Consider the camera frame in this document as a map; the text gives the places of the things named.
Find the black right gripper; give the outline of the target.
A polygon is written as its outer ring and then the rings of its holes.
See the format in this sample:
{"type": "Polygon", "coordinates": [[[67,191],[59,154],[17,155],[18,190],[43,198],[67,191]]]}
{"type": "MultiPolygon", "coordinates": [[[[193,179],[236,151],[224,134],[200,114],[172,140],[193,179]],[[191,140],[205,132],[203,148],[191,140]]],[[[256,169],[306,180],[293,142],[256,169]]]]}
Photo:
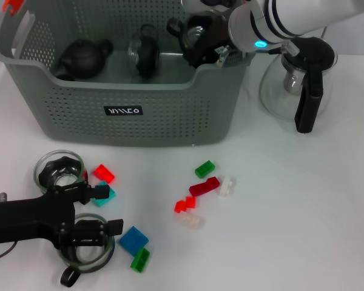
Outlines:
{"type": "MultiPolygon", "coordinates": [[[[200,50],[206,53],[210,50],[215,50],[221,46],[229,46],[231,49],[235,49],[236,46],[231,41],[231,36],[228,30],[228,21],[222,17],[217,16],[212,24],[205,30],[200,36],[200,50]]],[[[192,54],[185,52],[184,58],[190,66],[195,69],[203,64],[213,64],[217,61],[217,53],[210,51],[203,55],[199,60],[194,61],[192,54]]]]}

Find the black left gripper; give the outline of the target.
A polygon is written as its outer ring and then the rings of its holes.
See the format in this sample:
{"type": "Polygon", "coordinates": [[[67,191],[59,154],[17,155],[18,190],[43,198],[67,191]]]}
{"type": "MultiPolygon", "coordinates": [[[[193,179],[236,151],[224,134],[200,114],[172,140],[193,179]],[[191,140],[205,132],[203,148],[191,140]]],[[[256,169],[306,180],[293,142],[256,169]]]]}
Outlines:
{"type": "Polygon", "coordinates": [[[0,243],[46,239],[56,249],[63,246],[103,246],[123,232],[124,221],[79,220],[75,224],[75,202],[91,200],[103,205],[110,187],[92,187],[87,182],[53,186],[40,197],[0,202],[0,243]]]}

